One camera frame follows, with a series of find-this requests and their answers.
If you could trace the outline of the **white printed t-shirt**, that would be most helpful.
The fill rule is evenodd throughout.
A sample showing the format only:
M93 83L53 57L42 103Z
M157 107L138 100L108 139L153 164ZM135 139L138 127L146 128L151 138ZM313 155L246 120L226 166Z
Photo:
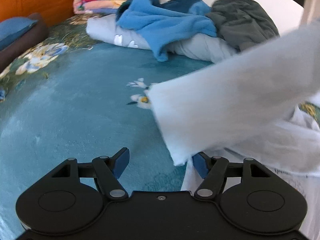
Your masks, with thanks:
M319 239L319 20L219 64L154 85L152 112L174 165L186 165L182 189L201 183L198 152L267 166L308 202L302 232Z

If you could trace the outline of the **light blue daisy quilt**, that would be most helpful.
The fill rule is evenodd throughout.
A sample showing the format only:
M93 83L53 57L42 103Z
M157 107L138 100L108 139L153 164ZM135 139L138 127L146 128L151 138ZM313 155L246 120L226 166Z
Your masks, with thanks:
M94 40L115 46L150 50L160 62L167 61L169 53L212 63L236 54L236 49L221 38L205 34L195 34L189 38L179 37L170 32L169 28L160 29L157 33L148 31L140 34L117 25L115 15L90 18L87 21L86 33Z

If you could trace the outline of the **dark brown pillow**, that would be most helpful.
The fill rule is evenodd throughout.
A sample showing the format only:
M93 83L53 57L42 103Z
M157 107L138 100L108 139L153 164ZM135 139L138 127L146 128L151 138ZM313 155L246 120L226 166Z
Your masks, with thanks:
M1 50L1 71L5 70L14 59L44 41L49 35L47 24L39 13L31 14L27 18L37 20L37 23L11 45Z

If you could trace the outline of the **grey sweatshirt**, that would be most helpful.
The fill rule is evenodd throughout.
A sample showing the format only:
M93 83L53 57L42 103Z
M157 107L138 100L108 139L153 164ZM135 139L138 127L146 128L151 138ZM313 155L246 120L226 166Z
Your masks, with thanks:
M206 17L213 21L217 36L237 51L279 36L273 20L254 0L217 0Z

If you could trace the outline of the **blue pillow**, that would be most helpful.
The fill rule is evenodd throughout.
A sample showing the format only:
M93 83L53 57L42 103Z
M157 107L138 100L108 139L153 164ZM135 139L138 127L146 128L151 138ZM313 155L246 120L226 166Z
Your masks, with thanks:
M26 17L13 17L1 22L1 50L7 48L14 41L28 32L37 20Z

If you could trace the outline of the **blue fleece garment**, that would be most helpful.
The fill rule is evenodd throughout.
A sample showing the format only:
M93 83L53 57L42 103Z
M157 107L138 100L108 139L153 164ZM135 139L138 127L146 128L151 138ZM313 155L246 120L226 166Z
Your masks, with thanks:
M203 0L170 0L163 4L159 0L128 0L117 10L116 23L140 34L169 28L179 37L217 37L216 27L206 17L209 12Z

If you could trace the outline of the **teal floral bed blanket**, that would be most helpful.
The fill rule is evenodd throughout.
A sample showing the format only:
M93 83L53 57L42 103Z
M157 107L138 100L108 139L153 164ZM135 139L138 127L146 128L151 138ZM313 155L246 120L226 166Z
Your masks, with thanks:
M94 40L87 20L51 27L1 74L1 239L24 232L20 194L68 158L85 163L127 147L128 193L193 193L201 184L190 165L174 165L145 91L208 63L175 54L159 62L149 50Z

